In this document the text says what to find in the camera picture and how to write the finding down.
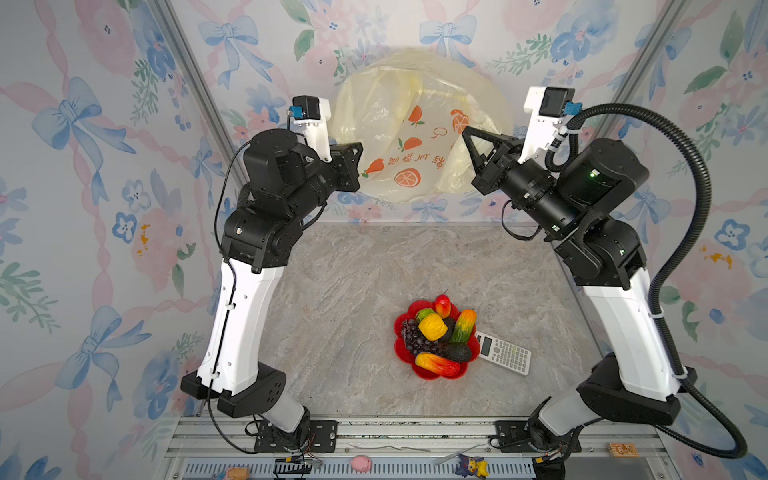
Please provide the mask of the yellow plastic bag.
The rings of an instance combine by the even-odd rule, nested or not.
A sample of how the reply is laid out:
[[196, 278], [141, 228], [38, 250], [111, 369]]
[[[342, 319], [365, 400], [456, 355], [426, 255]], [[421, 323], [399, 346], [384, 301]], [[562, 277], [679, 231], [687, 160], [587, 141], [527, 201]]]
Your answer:
[[470, 190], [474, 170], [462, 138], [469, 126], [512, 131], [502, 92], [458, 62], [408, 49], [343, 82], [329, 131], [338, 143], [362, 144], [363, 194], [409, 203]]

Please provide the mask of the red flower-shaped bowl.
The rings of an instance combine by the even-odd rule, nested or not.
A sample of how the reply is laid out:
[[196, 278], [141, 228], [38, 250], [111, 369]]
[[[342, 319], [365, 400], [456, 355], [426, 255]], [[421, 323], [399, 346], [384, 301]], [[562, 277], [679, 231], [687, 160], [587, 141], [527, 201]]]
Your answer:
[[[416, 314], [418, 313], [419, 310], [424, 308], [432, 308], [432, 307], [433, 307], [433, 302], [429, 302], [427, 300], [417, 300], [409, 306], [408, 311], [406, 313], [403, 313], [395, 320], [394, 322], [394, 331], [396, 334], [396, 340], [394, 343], [395, 354], [401, 361], [409, 364], [413, 369], [414, 373], [422, 379], [425, 379], [425, 380], [435, 380], [438, 378], [444, 378], [447, 380], [459, 379], [466, 374], [469, 364], [479, 357], [480, 346], [479, 346], [478, 340], [475, 338], [476, 328], [473, 331], [472, 337], [466, 343], [472, 350], [472, 353], [473, 353], [472, 360], [468, 363], [461, 364], [461, 373], [454, 378], [441, 377], [429, 371], [426, 371], [422, 368], [419, 368], [418, 366], [415, 365], [416, 356], [413, 356], [405, 347], [403, 338], [401, 336], [401, 327], [403, 322], [405, 320], [416, 319]], [[438, 343], [440, 344], [440, 350], [441, 350], [441, 347], [444, 344], [446, 344], [446, 342], [438, 342]]]

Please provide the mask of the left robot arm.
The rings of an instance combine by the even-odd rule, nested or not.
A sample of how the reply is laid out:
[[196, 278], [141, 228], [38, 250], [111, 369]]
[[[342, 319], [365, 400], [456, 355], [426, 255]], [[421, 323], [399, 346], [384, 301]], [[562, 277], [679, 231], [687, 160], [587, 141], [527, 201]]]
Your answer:
[[258, 416], [273, 441], [303, 451], [309, 444], [309, 410], [286, 393], [284, 372], [259, 360], [271, 298], [292, 248], [335, 192], [360, 188], [359, 142], [332, 145], [321, 158], [307, 139], [288, 129], [258, 133], [243, 151], [249, 181], [220, 239], [219, 304], [204, 359], [180, 389], [210, 411], [231, 418]]

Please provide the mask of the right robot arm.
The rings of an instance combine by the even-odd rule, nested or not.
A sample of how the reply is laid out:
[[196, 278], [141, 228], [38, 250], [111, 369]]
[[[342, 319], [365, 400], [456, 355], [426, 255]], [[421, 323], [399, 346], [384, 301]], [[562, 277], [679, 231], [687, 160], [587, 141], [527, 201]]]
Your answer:
[[581, 287], [608, 334], [612, 351], [578, 386], [544, 400], [518, 444], [540, 452], [568, 448], [600, 420], [668, 426], [687, 392], [673, 370], [648, 306], [650, 277], [636, 230], [612, 210], [649, 177], [622, 142], [597, 139], [559, 177], [522, 157], [523, 143], [473, 127], [462, 138], [481, 193], [503, 192], [530, 216]]

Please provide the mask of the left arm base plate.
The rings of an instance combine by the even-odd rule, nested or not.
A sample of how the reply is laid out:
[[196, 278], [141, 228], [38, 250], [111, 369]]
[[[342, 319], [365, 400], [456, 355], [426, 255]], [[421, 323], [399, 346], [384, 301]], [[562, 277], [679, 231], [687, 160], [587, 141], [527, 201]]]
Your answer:
[[286, 433], [266, 420], [255, 422], [255, 449], [269, 453], [333, 453], [338, 440], [338, 422], [304, 420], [292, 433]]

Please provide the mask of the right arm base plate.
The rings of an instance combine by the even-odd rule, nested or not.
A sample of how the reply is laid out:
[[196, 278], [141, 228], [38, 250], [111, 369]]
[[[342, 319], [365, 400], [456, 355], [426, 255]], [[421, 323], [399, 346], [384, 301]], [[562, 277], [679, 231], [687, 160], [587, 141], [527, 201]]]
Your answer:
[[526, 420], [499, 420], [494, 423], [494, 428], [495, 434], [489, 438], [489, 446], [503, 453], [563, 454], [582, 451], [579, 439], [573, 439], [574, 431], [555, 436], [538, 424], [530, 427]]

